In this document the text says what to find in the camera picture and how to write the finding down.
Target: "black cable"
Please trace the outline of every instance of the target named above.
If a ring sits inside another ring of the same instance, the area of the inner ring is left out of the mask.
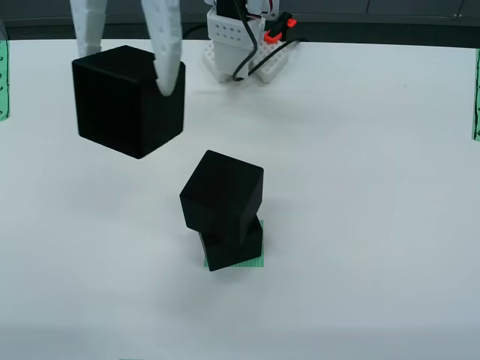
[[[187,36],[190,35],[192,32],[195,32],[196,30],[200,30],[200,29],[203,29],[203,28],[206,28],[206,27],[207,27],[206,23],[193,26],[193,27],[189,28],[186,32],[183,33],[183,38],[186,39]]]
[[[304,42],[307,43],[308,40],[304,37],[300,37],[299,39],[294,39],[294,40],[288,40],[286,43],[283,43],[281,46],[279,46],[277,49],[274,51],[270,52],[261,62],[259,62],[250,72],[248,73],[248,76],[254,74],[258,69],[260,69],[268,60],[273,58],[275,55],[277,55],[280,51],[288,47],[292,43],[300,43]]]
[[[251,51],[251,53],[248,54],[248,56],[244,59],[244,61],[242,61],[240,63],[240,65],[236,68],[236,70],[233,72],[233,75],[232,75],[233,81],[239,82],[239,81],[242,81],[243,79],[241,77],[237,77],[237,75],[239,74],[240,70],[246,64],[248,64],[251,59],[254,58],[255,54],[257,54],[258,43],[257,43],[257,39],[255,38],[254,33],[252,32],[252,29],[248,25],[248,20],[247,20],[247,17],[245,16],[245,12],[241,11],[241,9],[240,9],[239,0],[233,0],[233,3],[235,4],[235,7],[237,9],[237,13],[240,16],[240,20],[243,23],[243,26],[245,27],[245,30],[247,31],[248,36],[250,37],[250,40],[252,40],[252,43],[253,43],[253,50]]]

